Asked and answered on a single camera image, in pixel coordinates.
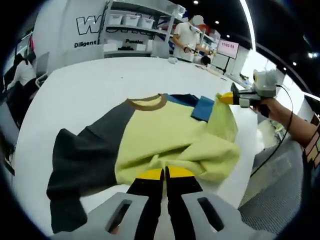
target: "cable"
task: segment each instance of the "cable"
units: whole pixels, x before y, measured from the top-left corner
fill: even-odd
[[[265,165],[265,164],[273,157],[273,155],[275,155],[276,151],[280,148],[281,144],[283,143],[283,141],[285,140],[285,138],[286,138],[286,136],[287,136],[288,129],[289,129],[290,126],[291,126],[292,118],[293,118],[293,116],[294,116],[294,104],[293,104],[293,102],[292,102],[292,99],[291,99],[288,91],[287,91],[283,86],[281,86],[281,85],[276,85],[276,86],[279,87],[279,88],[282,88],[283,90],[285,90],[286,94],[288,94],[288,96],[289,96],[289,98],[290,98],[291,105],[292,105],[292,111],[291,111],[291,116],[290,116],[289,124],[288,124],[288,127],[286,128],[286,131],[285,131],[285,134],[284,134],[282,140],[280,141],[280,143],[278,144],[278,146],[275,148],[275,150],[273,151],[273,153],[271,153],[271,155],[270,155],[256,170],[254,170],[254,172],[251,174],[250,178],[251,178],[253,175],[255,175],[255,173],[258,172],[258,170],[259,170],[260,168],[262,168],[263,165]]]

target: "hand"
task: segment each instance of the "hand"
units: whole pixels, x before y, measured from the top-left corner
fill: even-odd
[[[274,98],[265,98],[261,100],[260,105],[266,105],[269,109],[269,118],[279,122],[284,111],[288,111]],[[259,111],[259,106],[254,107],[254,110]]]
[[[190,49],[190,47],[185,46],[185,47],[183,48],[183,51],[184,51],[186,54],[188,54],[188,53],[191,52],[191,49]]]

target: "ceiling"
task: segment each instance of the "ceiling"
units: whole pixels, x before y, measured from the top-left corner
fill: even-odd
[[[192,14],[202,15],[204,22],[221,37],[251,48],[249,25],[240,0],[172,0]],[[309,52],[320,52],[320,14],[316,0],[246,0],[255,32],[257,51],[306,92],[320,95],[320,57],[309,58]],[[293,71],[283,70],[282,59]]]

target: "worker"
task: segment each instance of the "worker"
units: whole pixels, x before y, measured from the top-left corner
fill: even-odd
[[[291,137],[303,148],[304,182],[302,189],[302,204],[300,211],[292,222],[284,229],[277,239],[302,239],[298,236],[313,235],[318,231],[320,223],[320,127],[305,121],[282,106],[274,98],[266,98],[261,104],[267,105],[269,118],[282,124]]]
[[[201,47],[200,42],[200,30],[196,27],[204,24],[203,17],[196,15],[194,17],[188,17],[188,22],[179,23],[173,34],[173,42],[175,44],[173,56],[193,62],[194,51],[198,50],[209,55],[211,51]]]
[[[31,63],[23,58],[20,53],[15,56],[13,65],[16,66],[16,70],[13,81],[8,85],[7,89],[11,89],[17,82],[20,82],[24,93],[30,97],[38,90],[35,70]]]

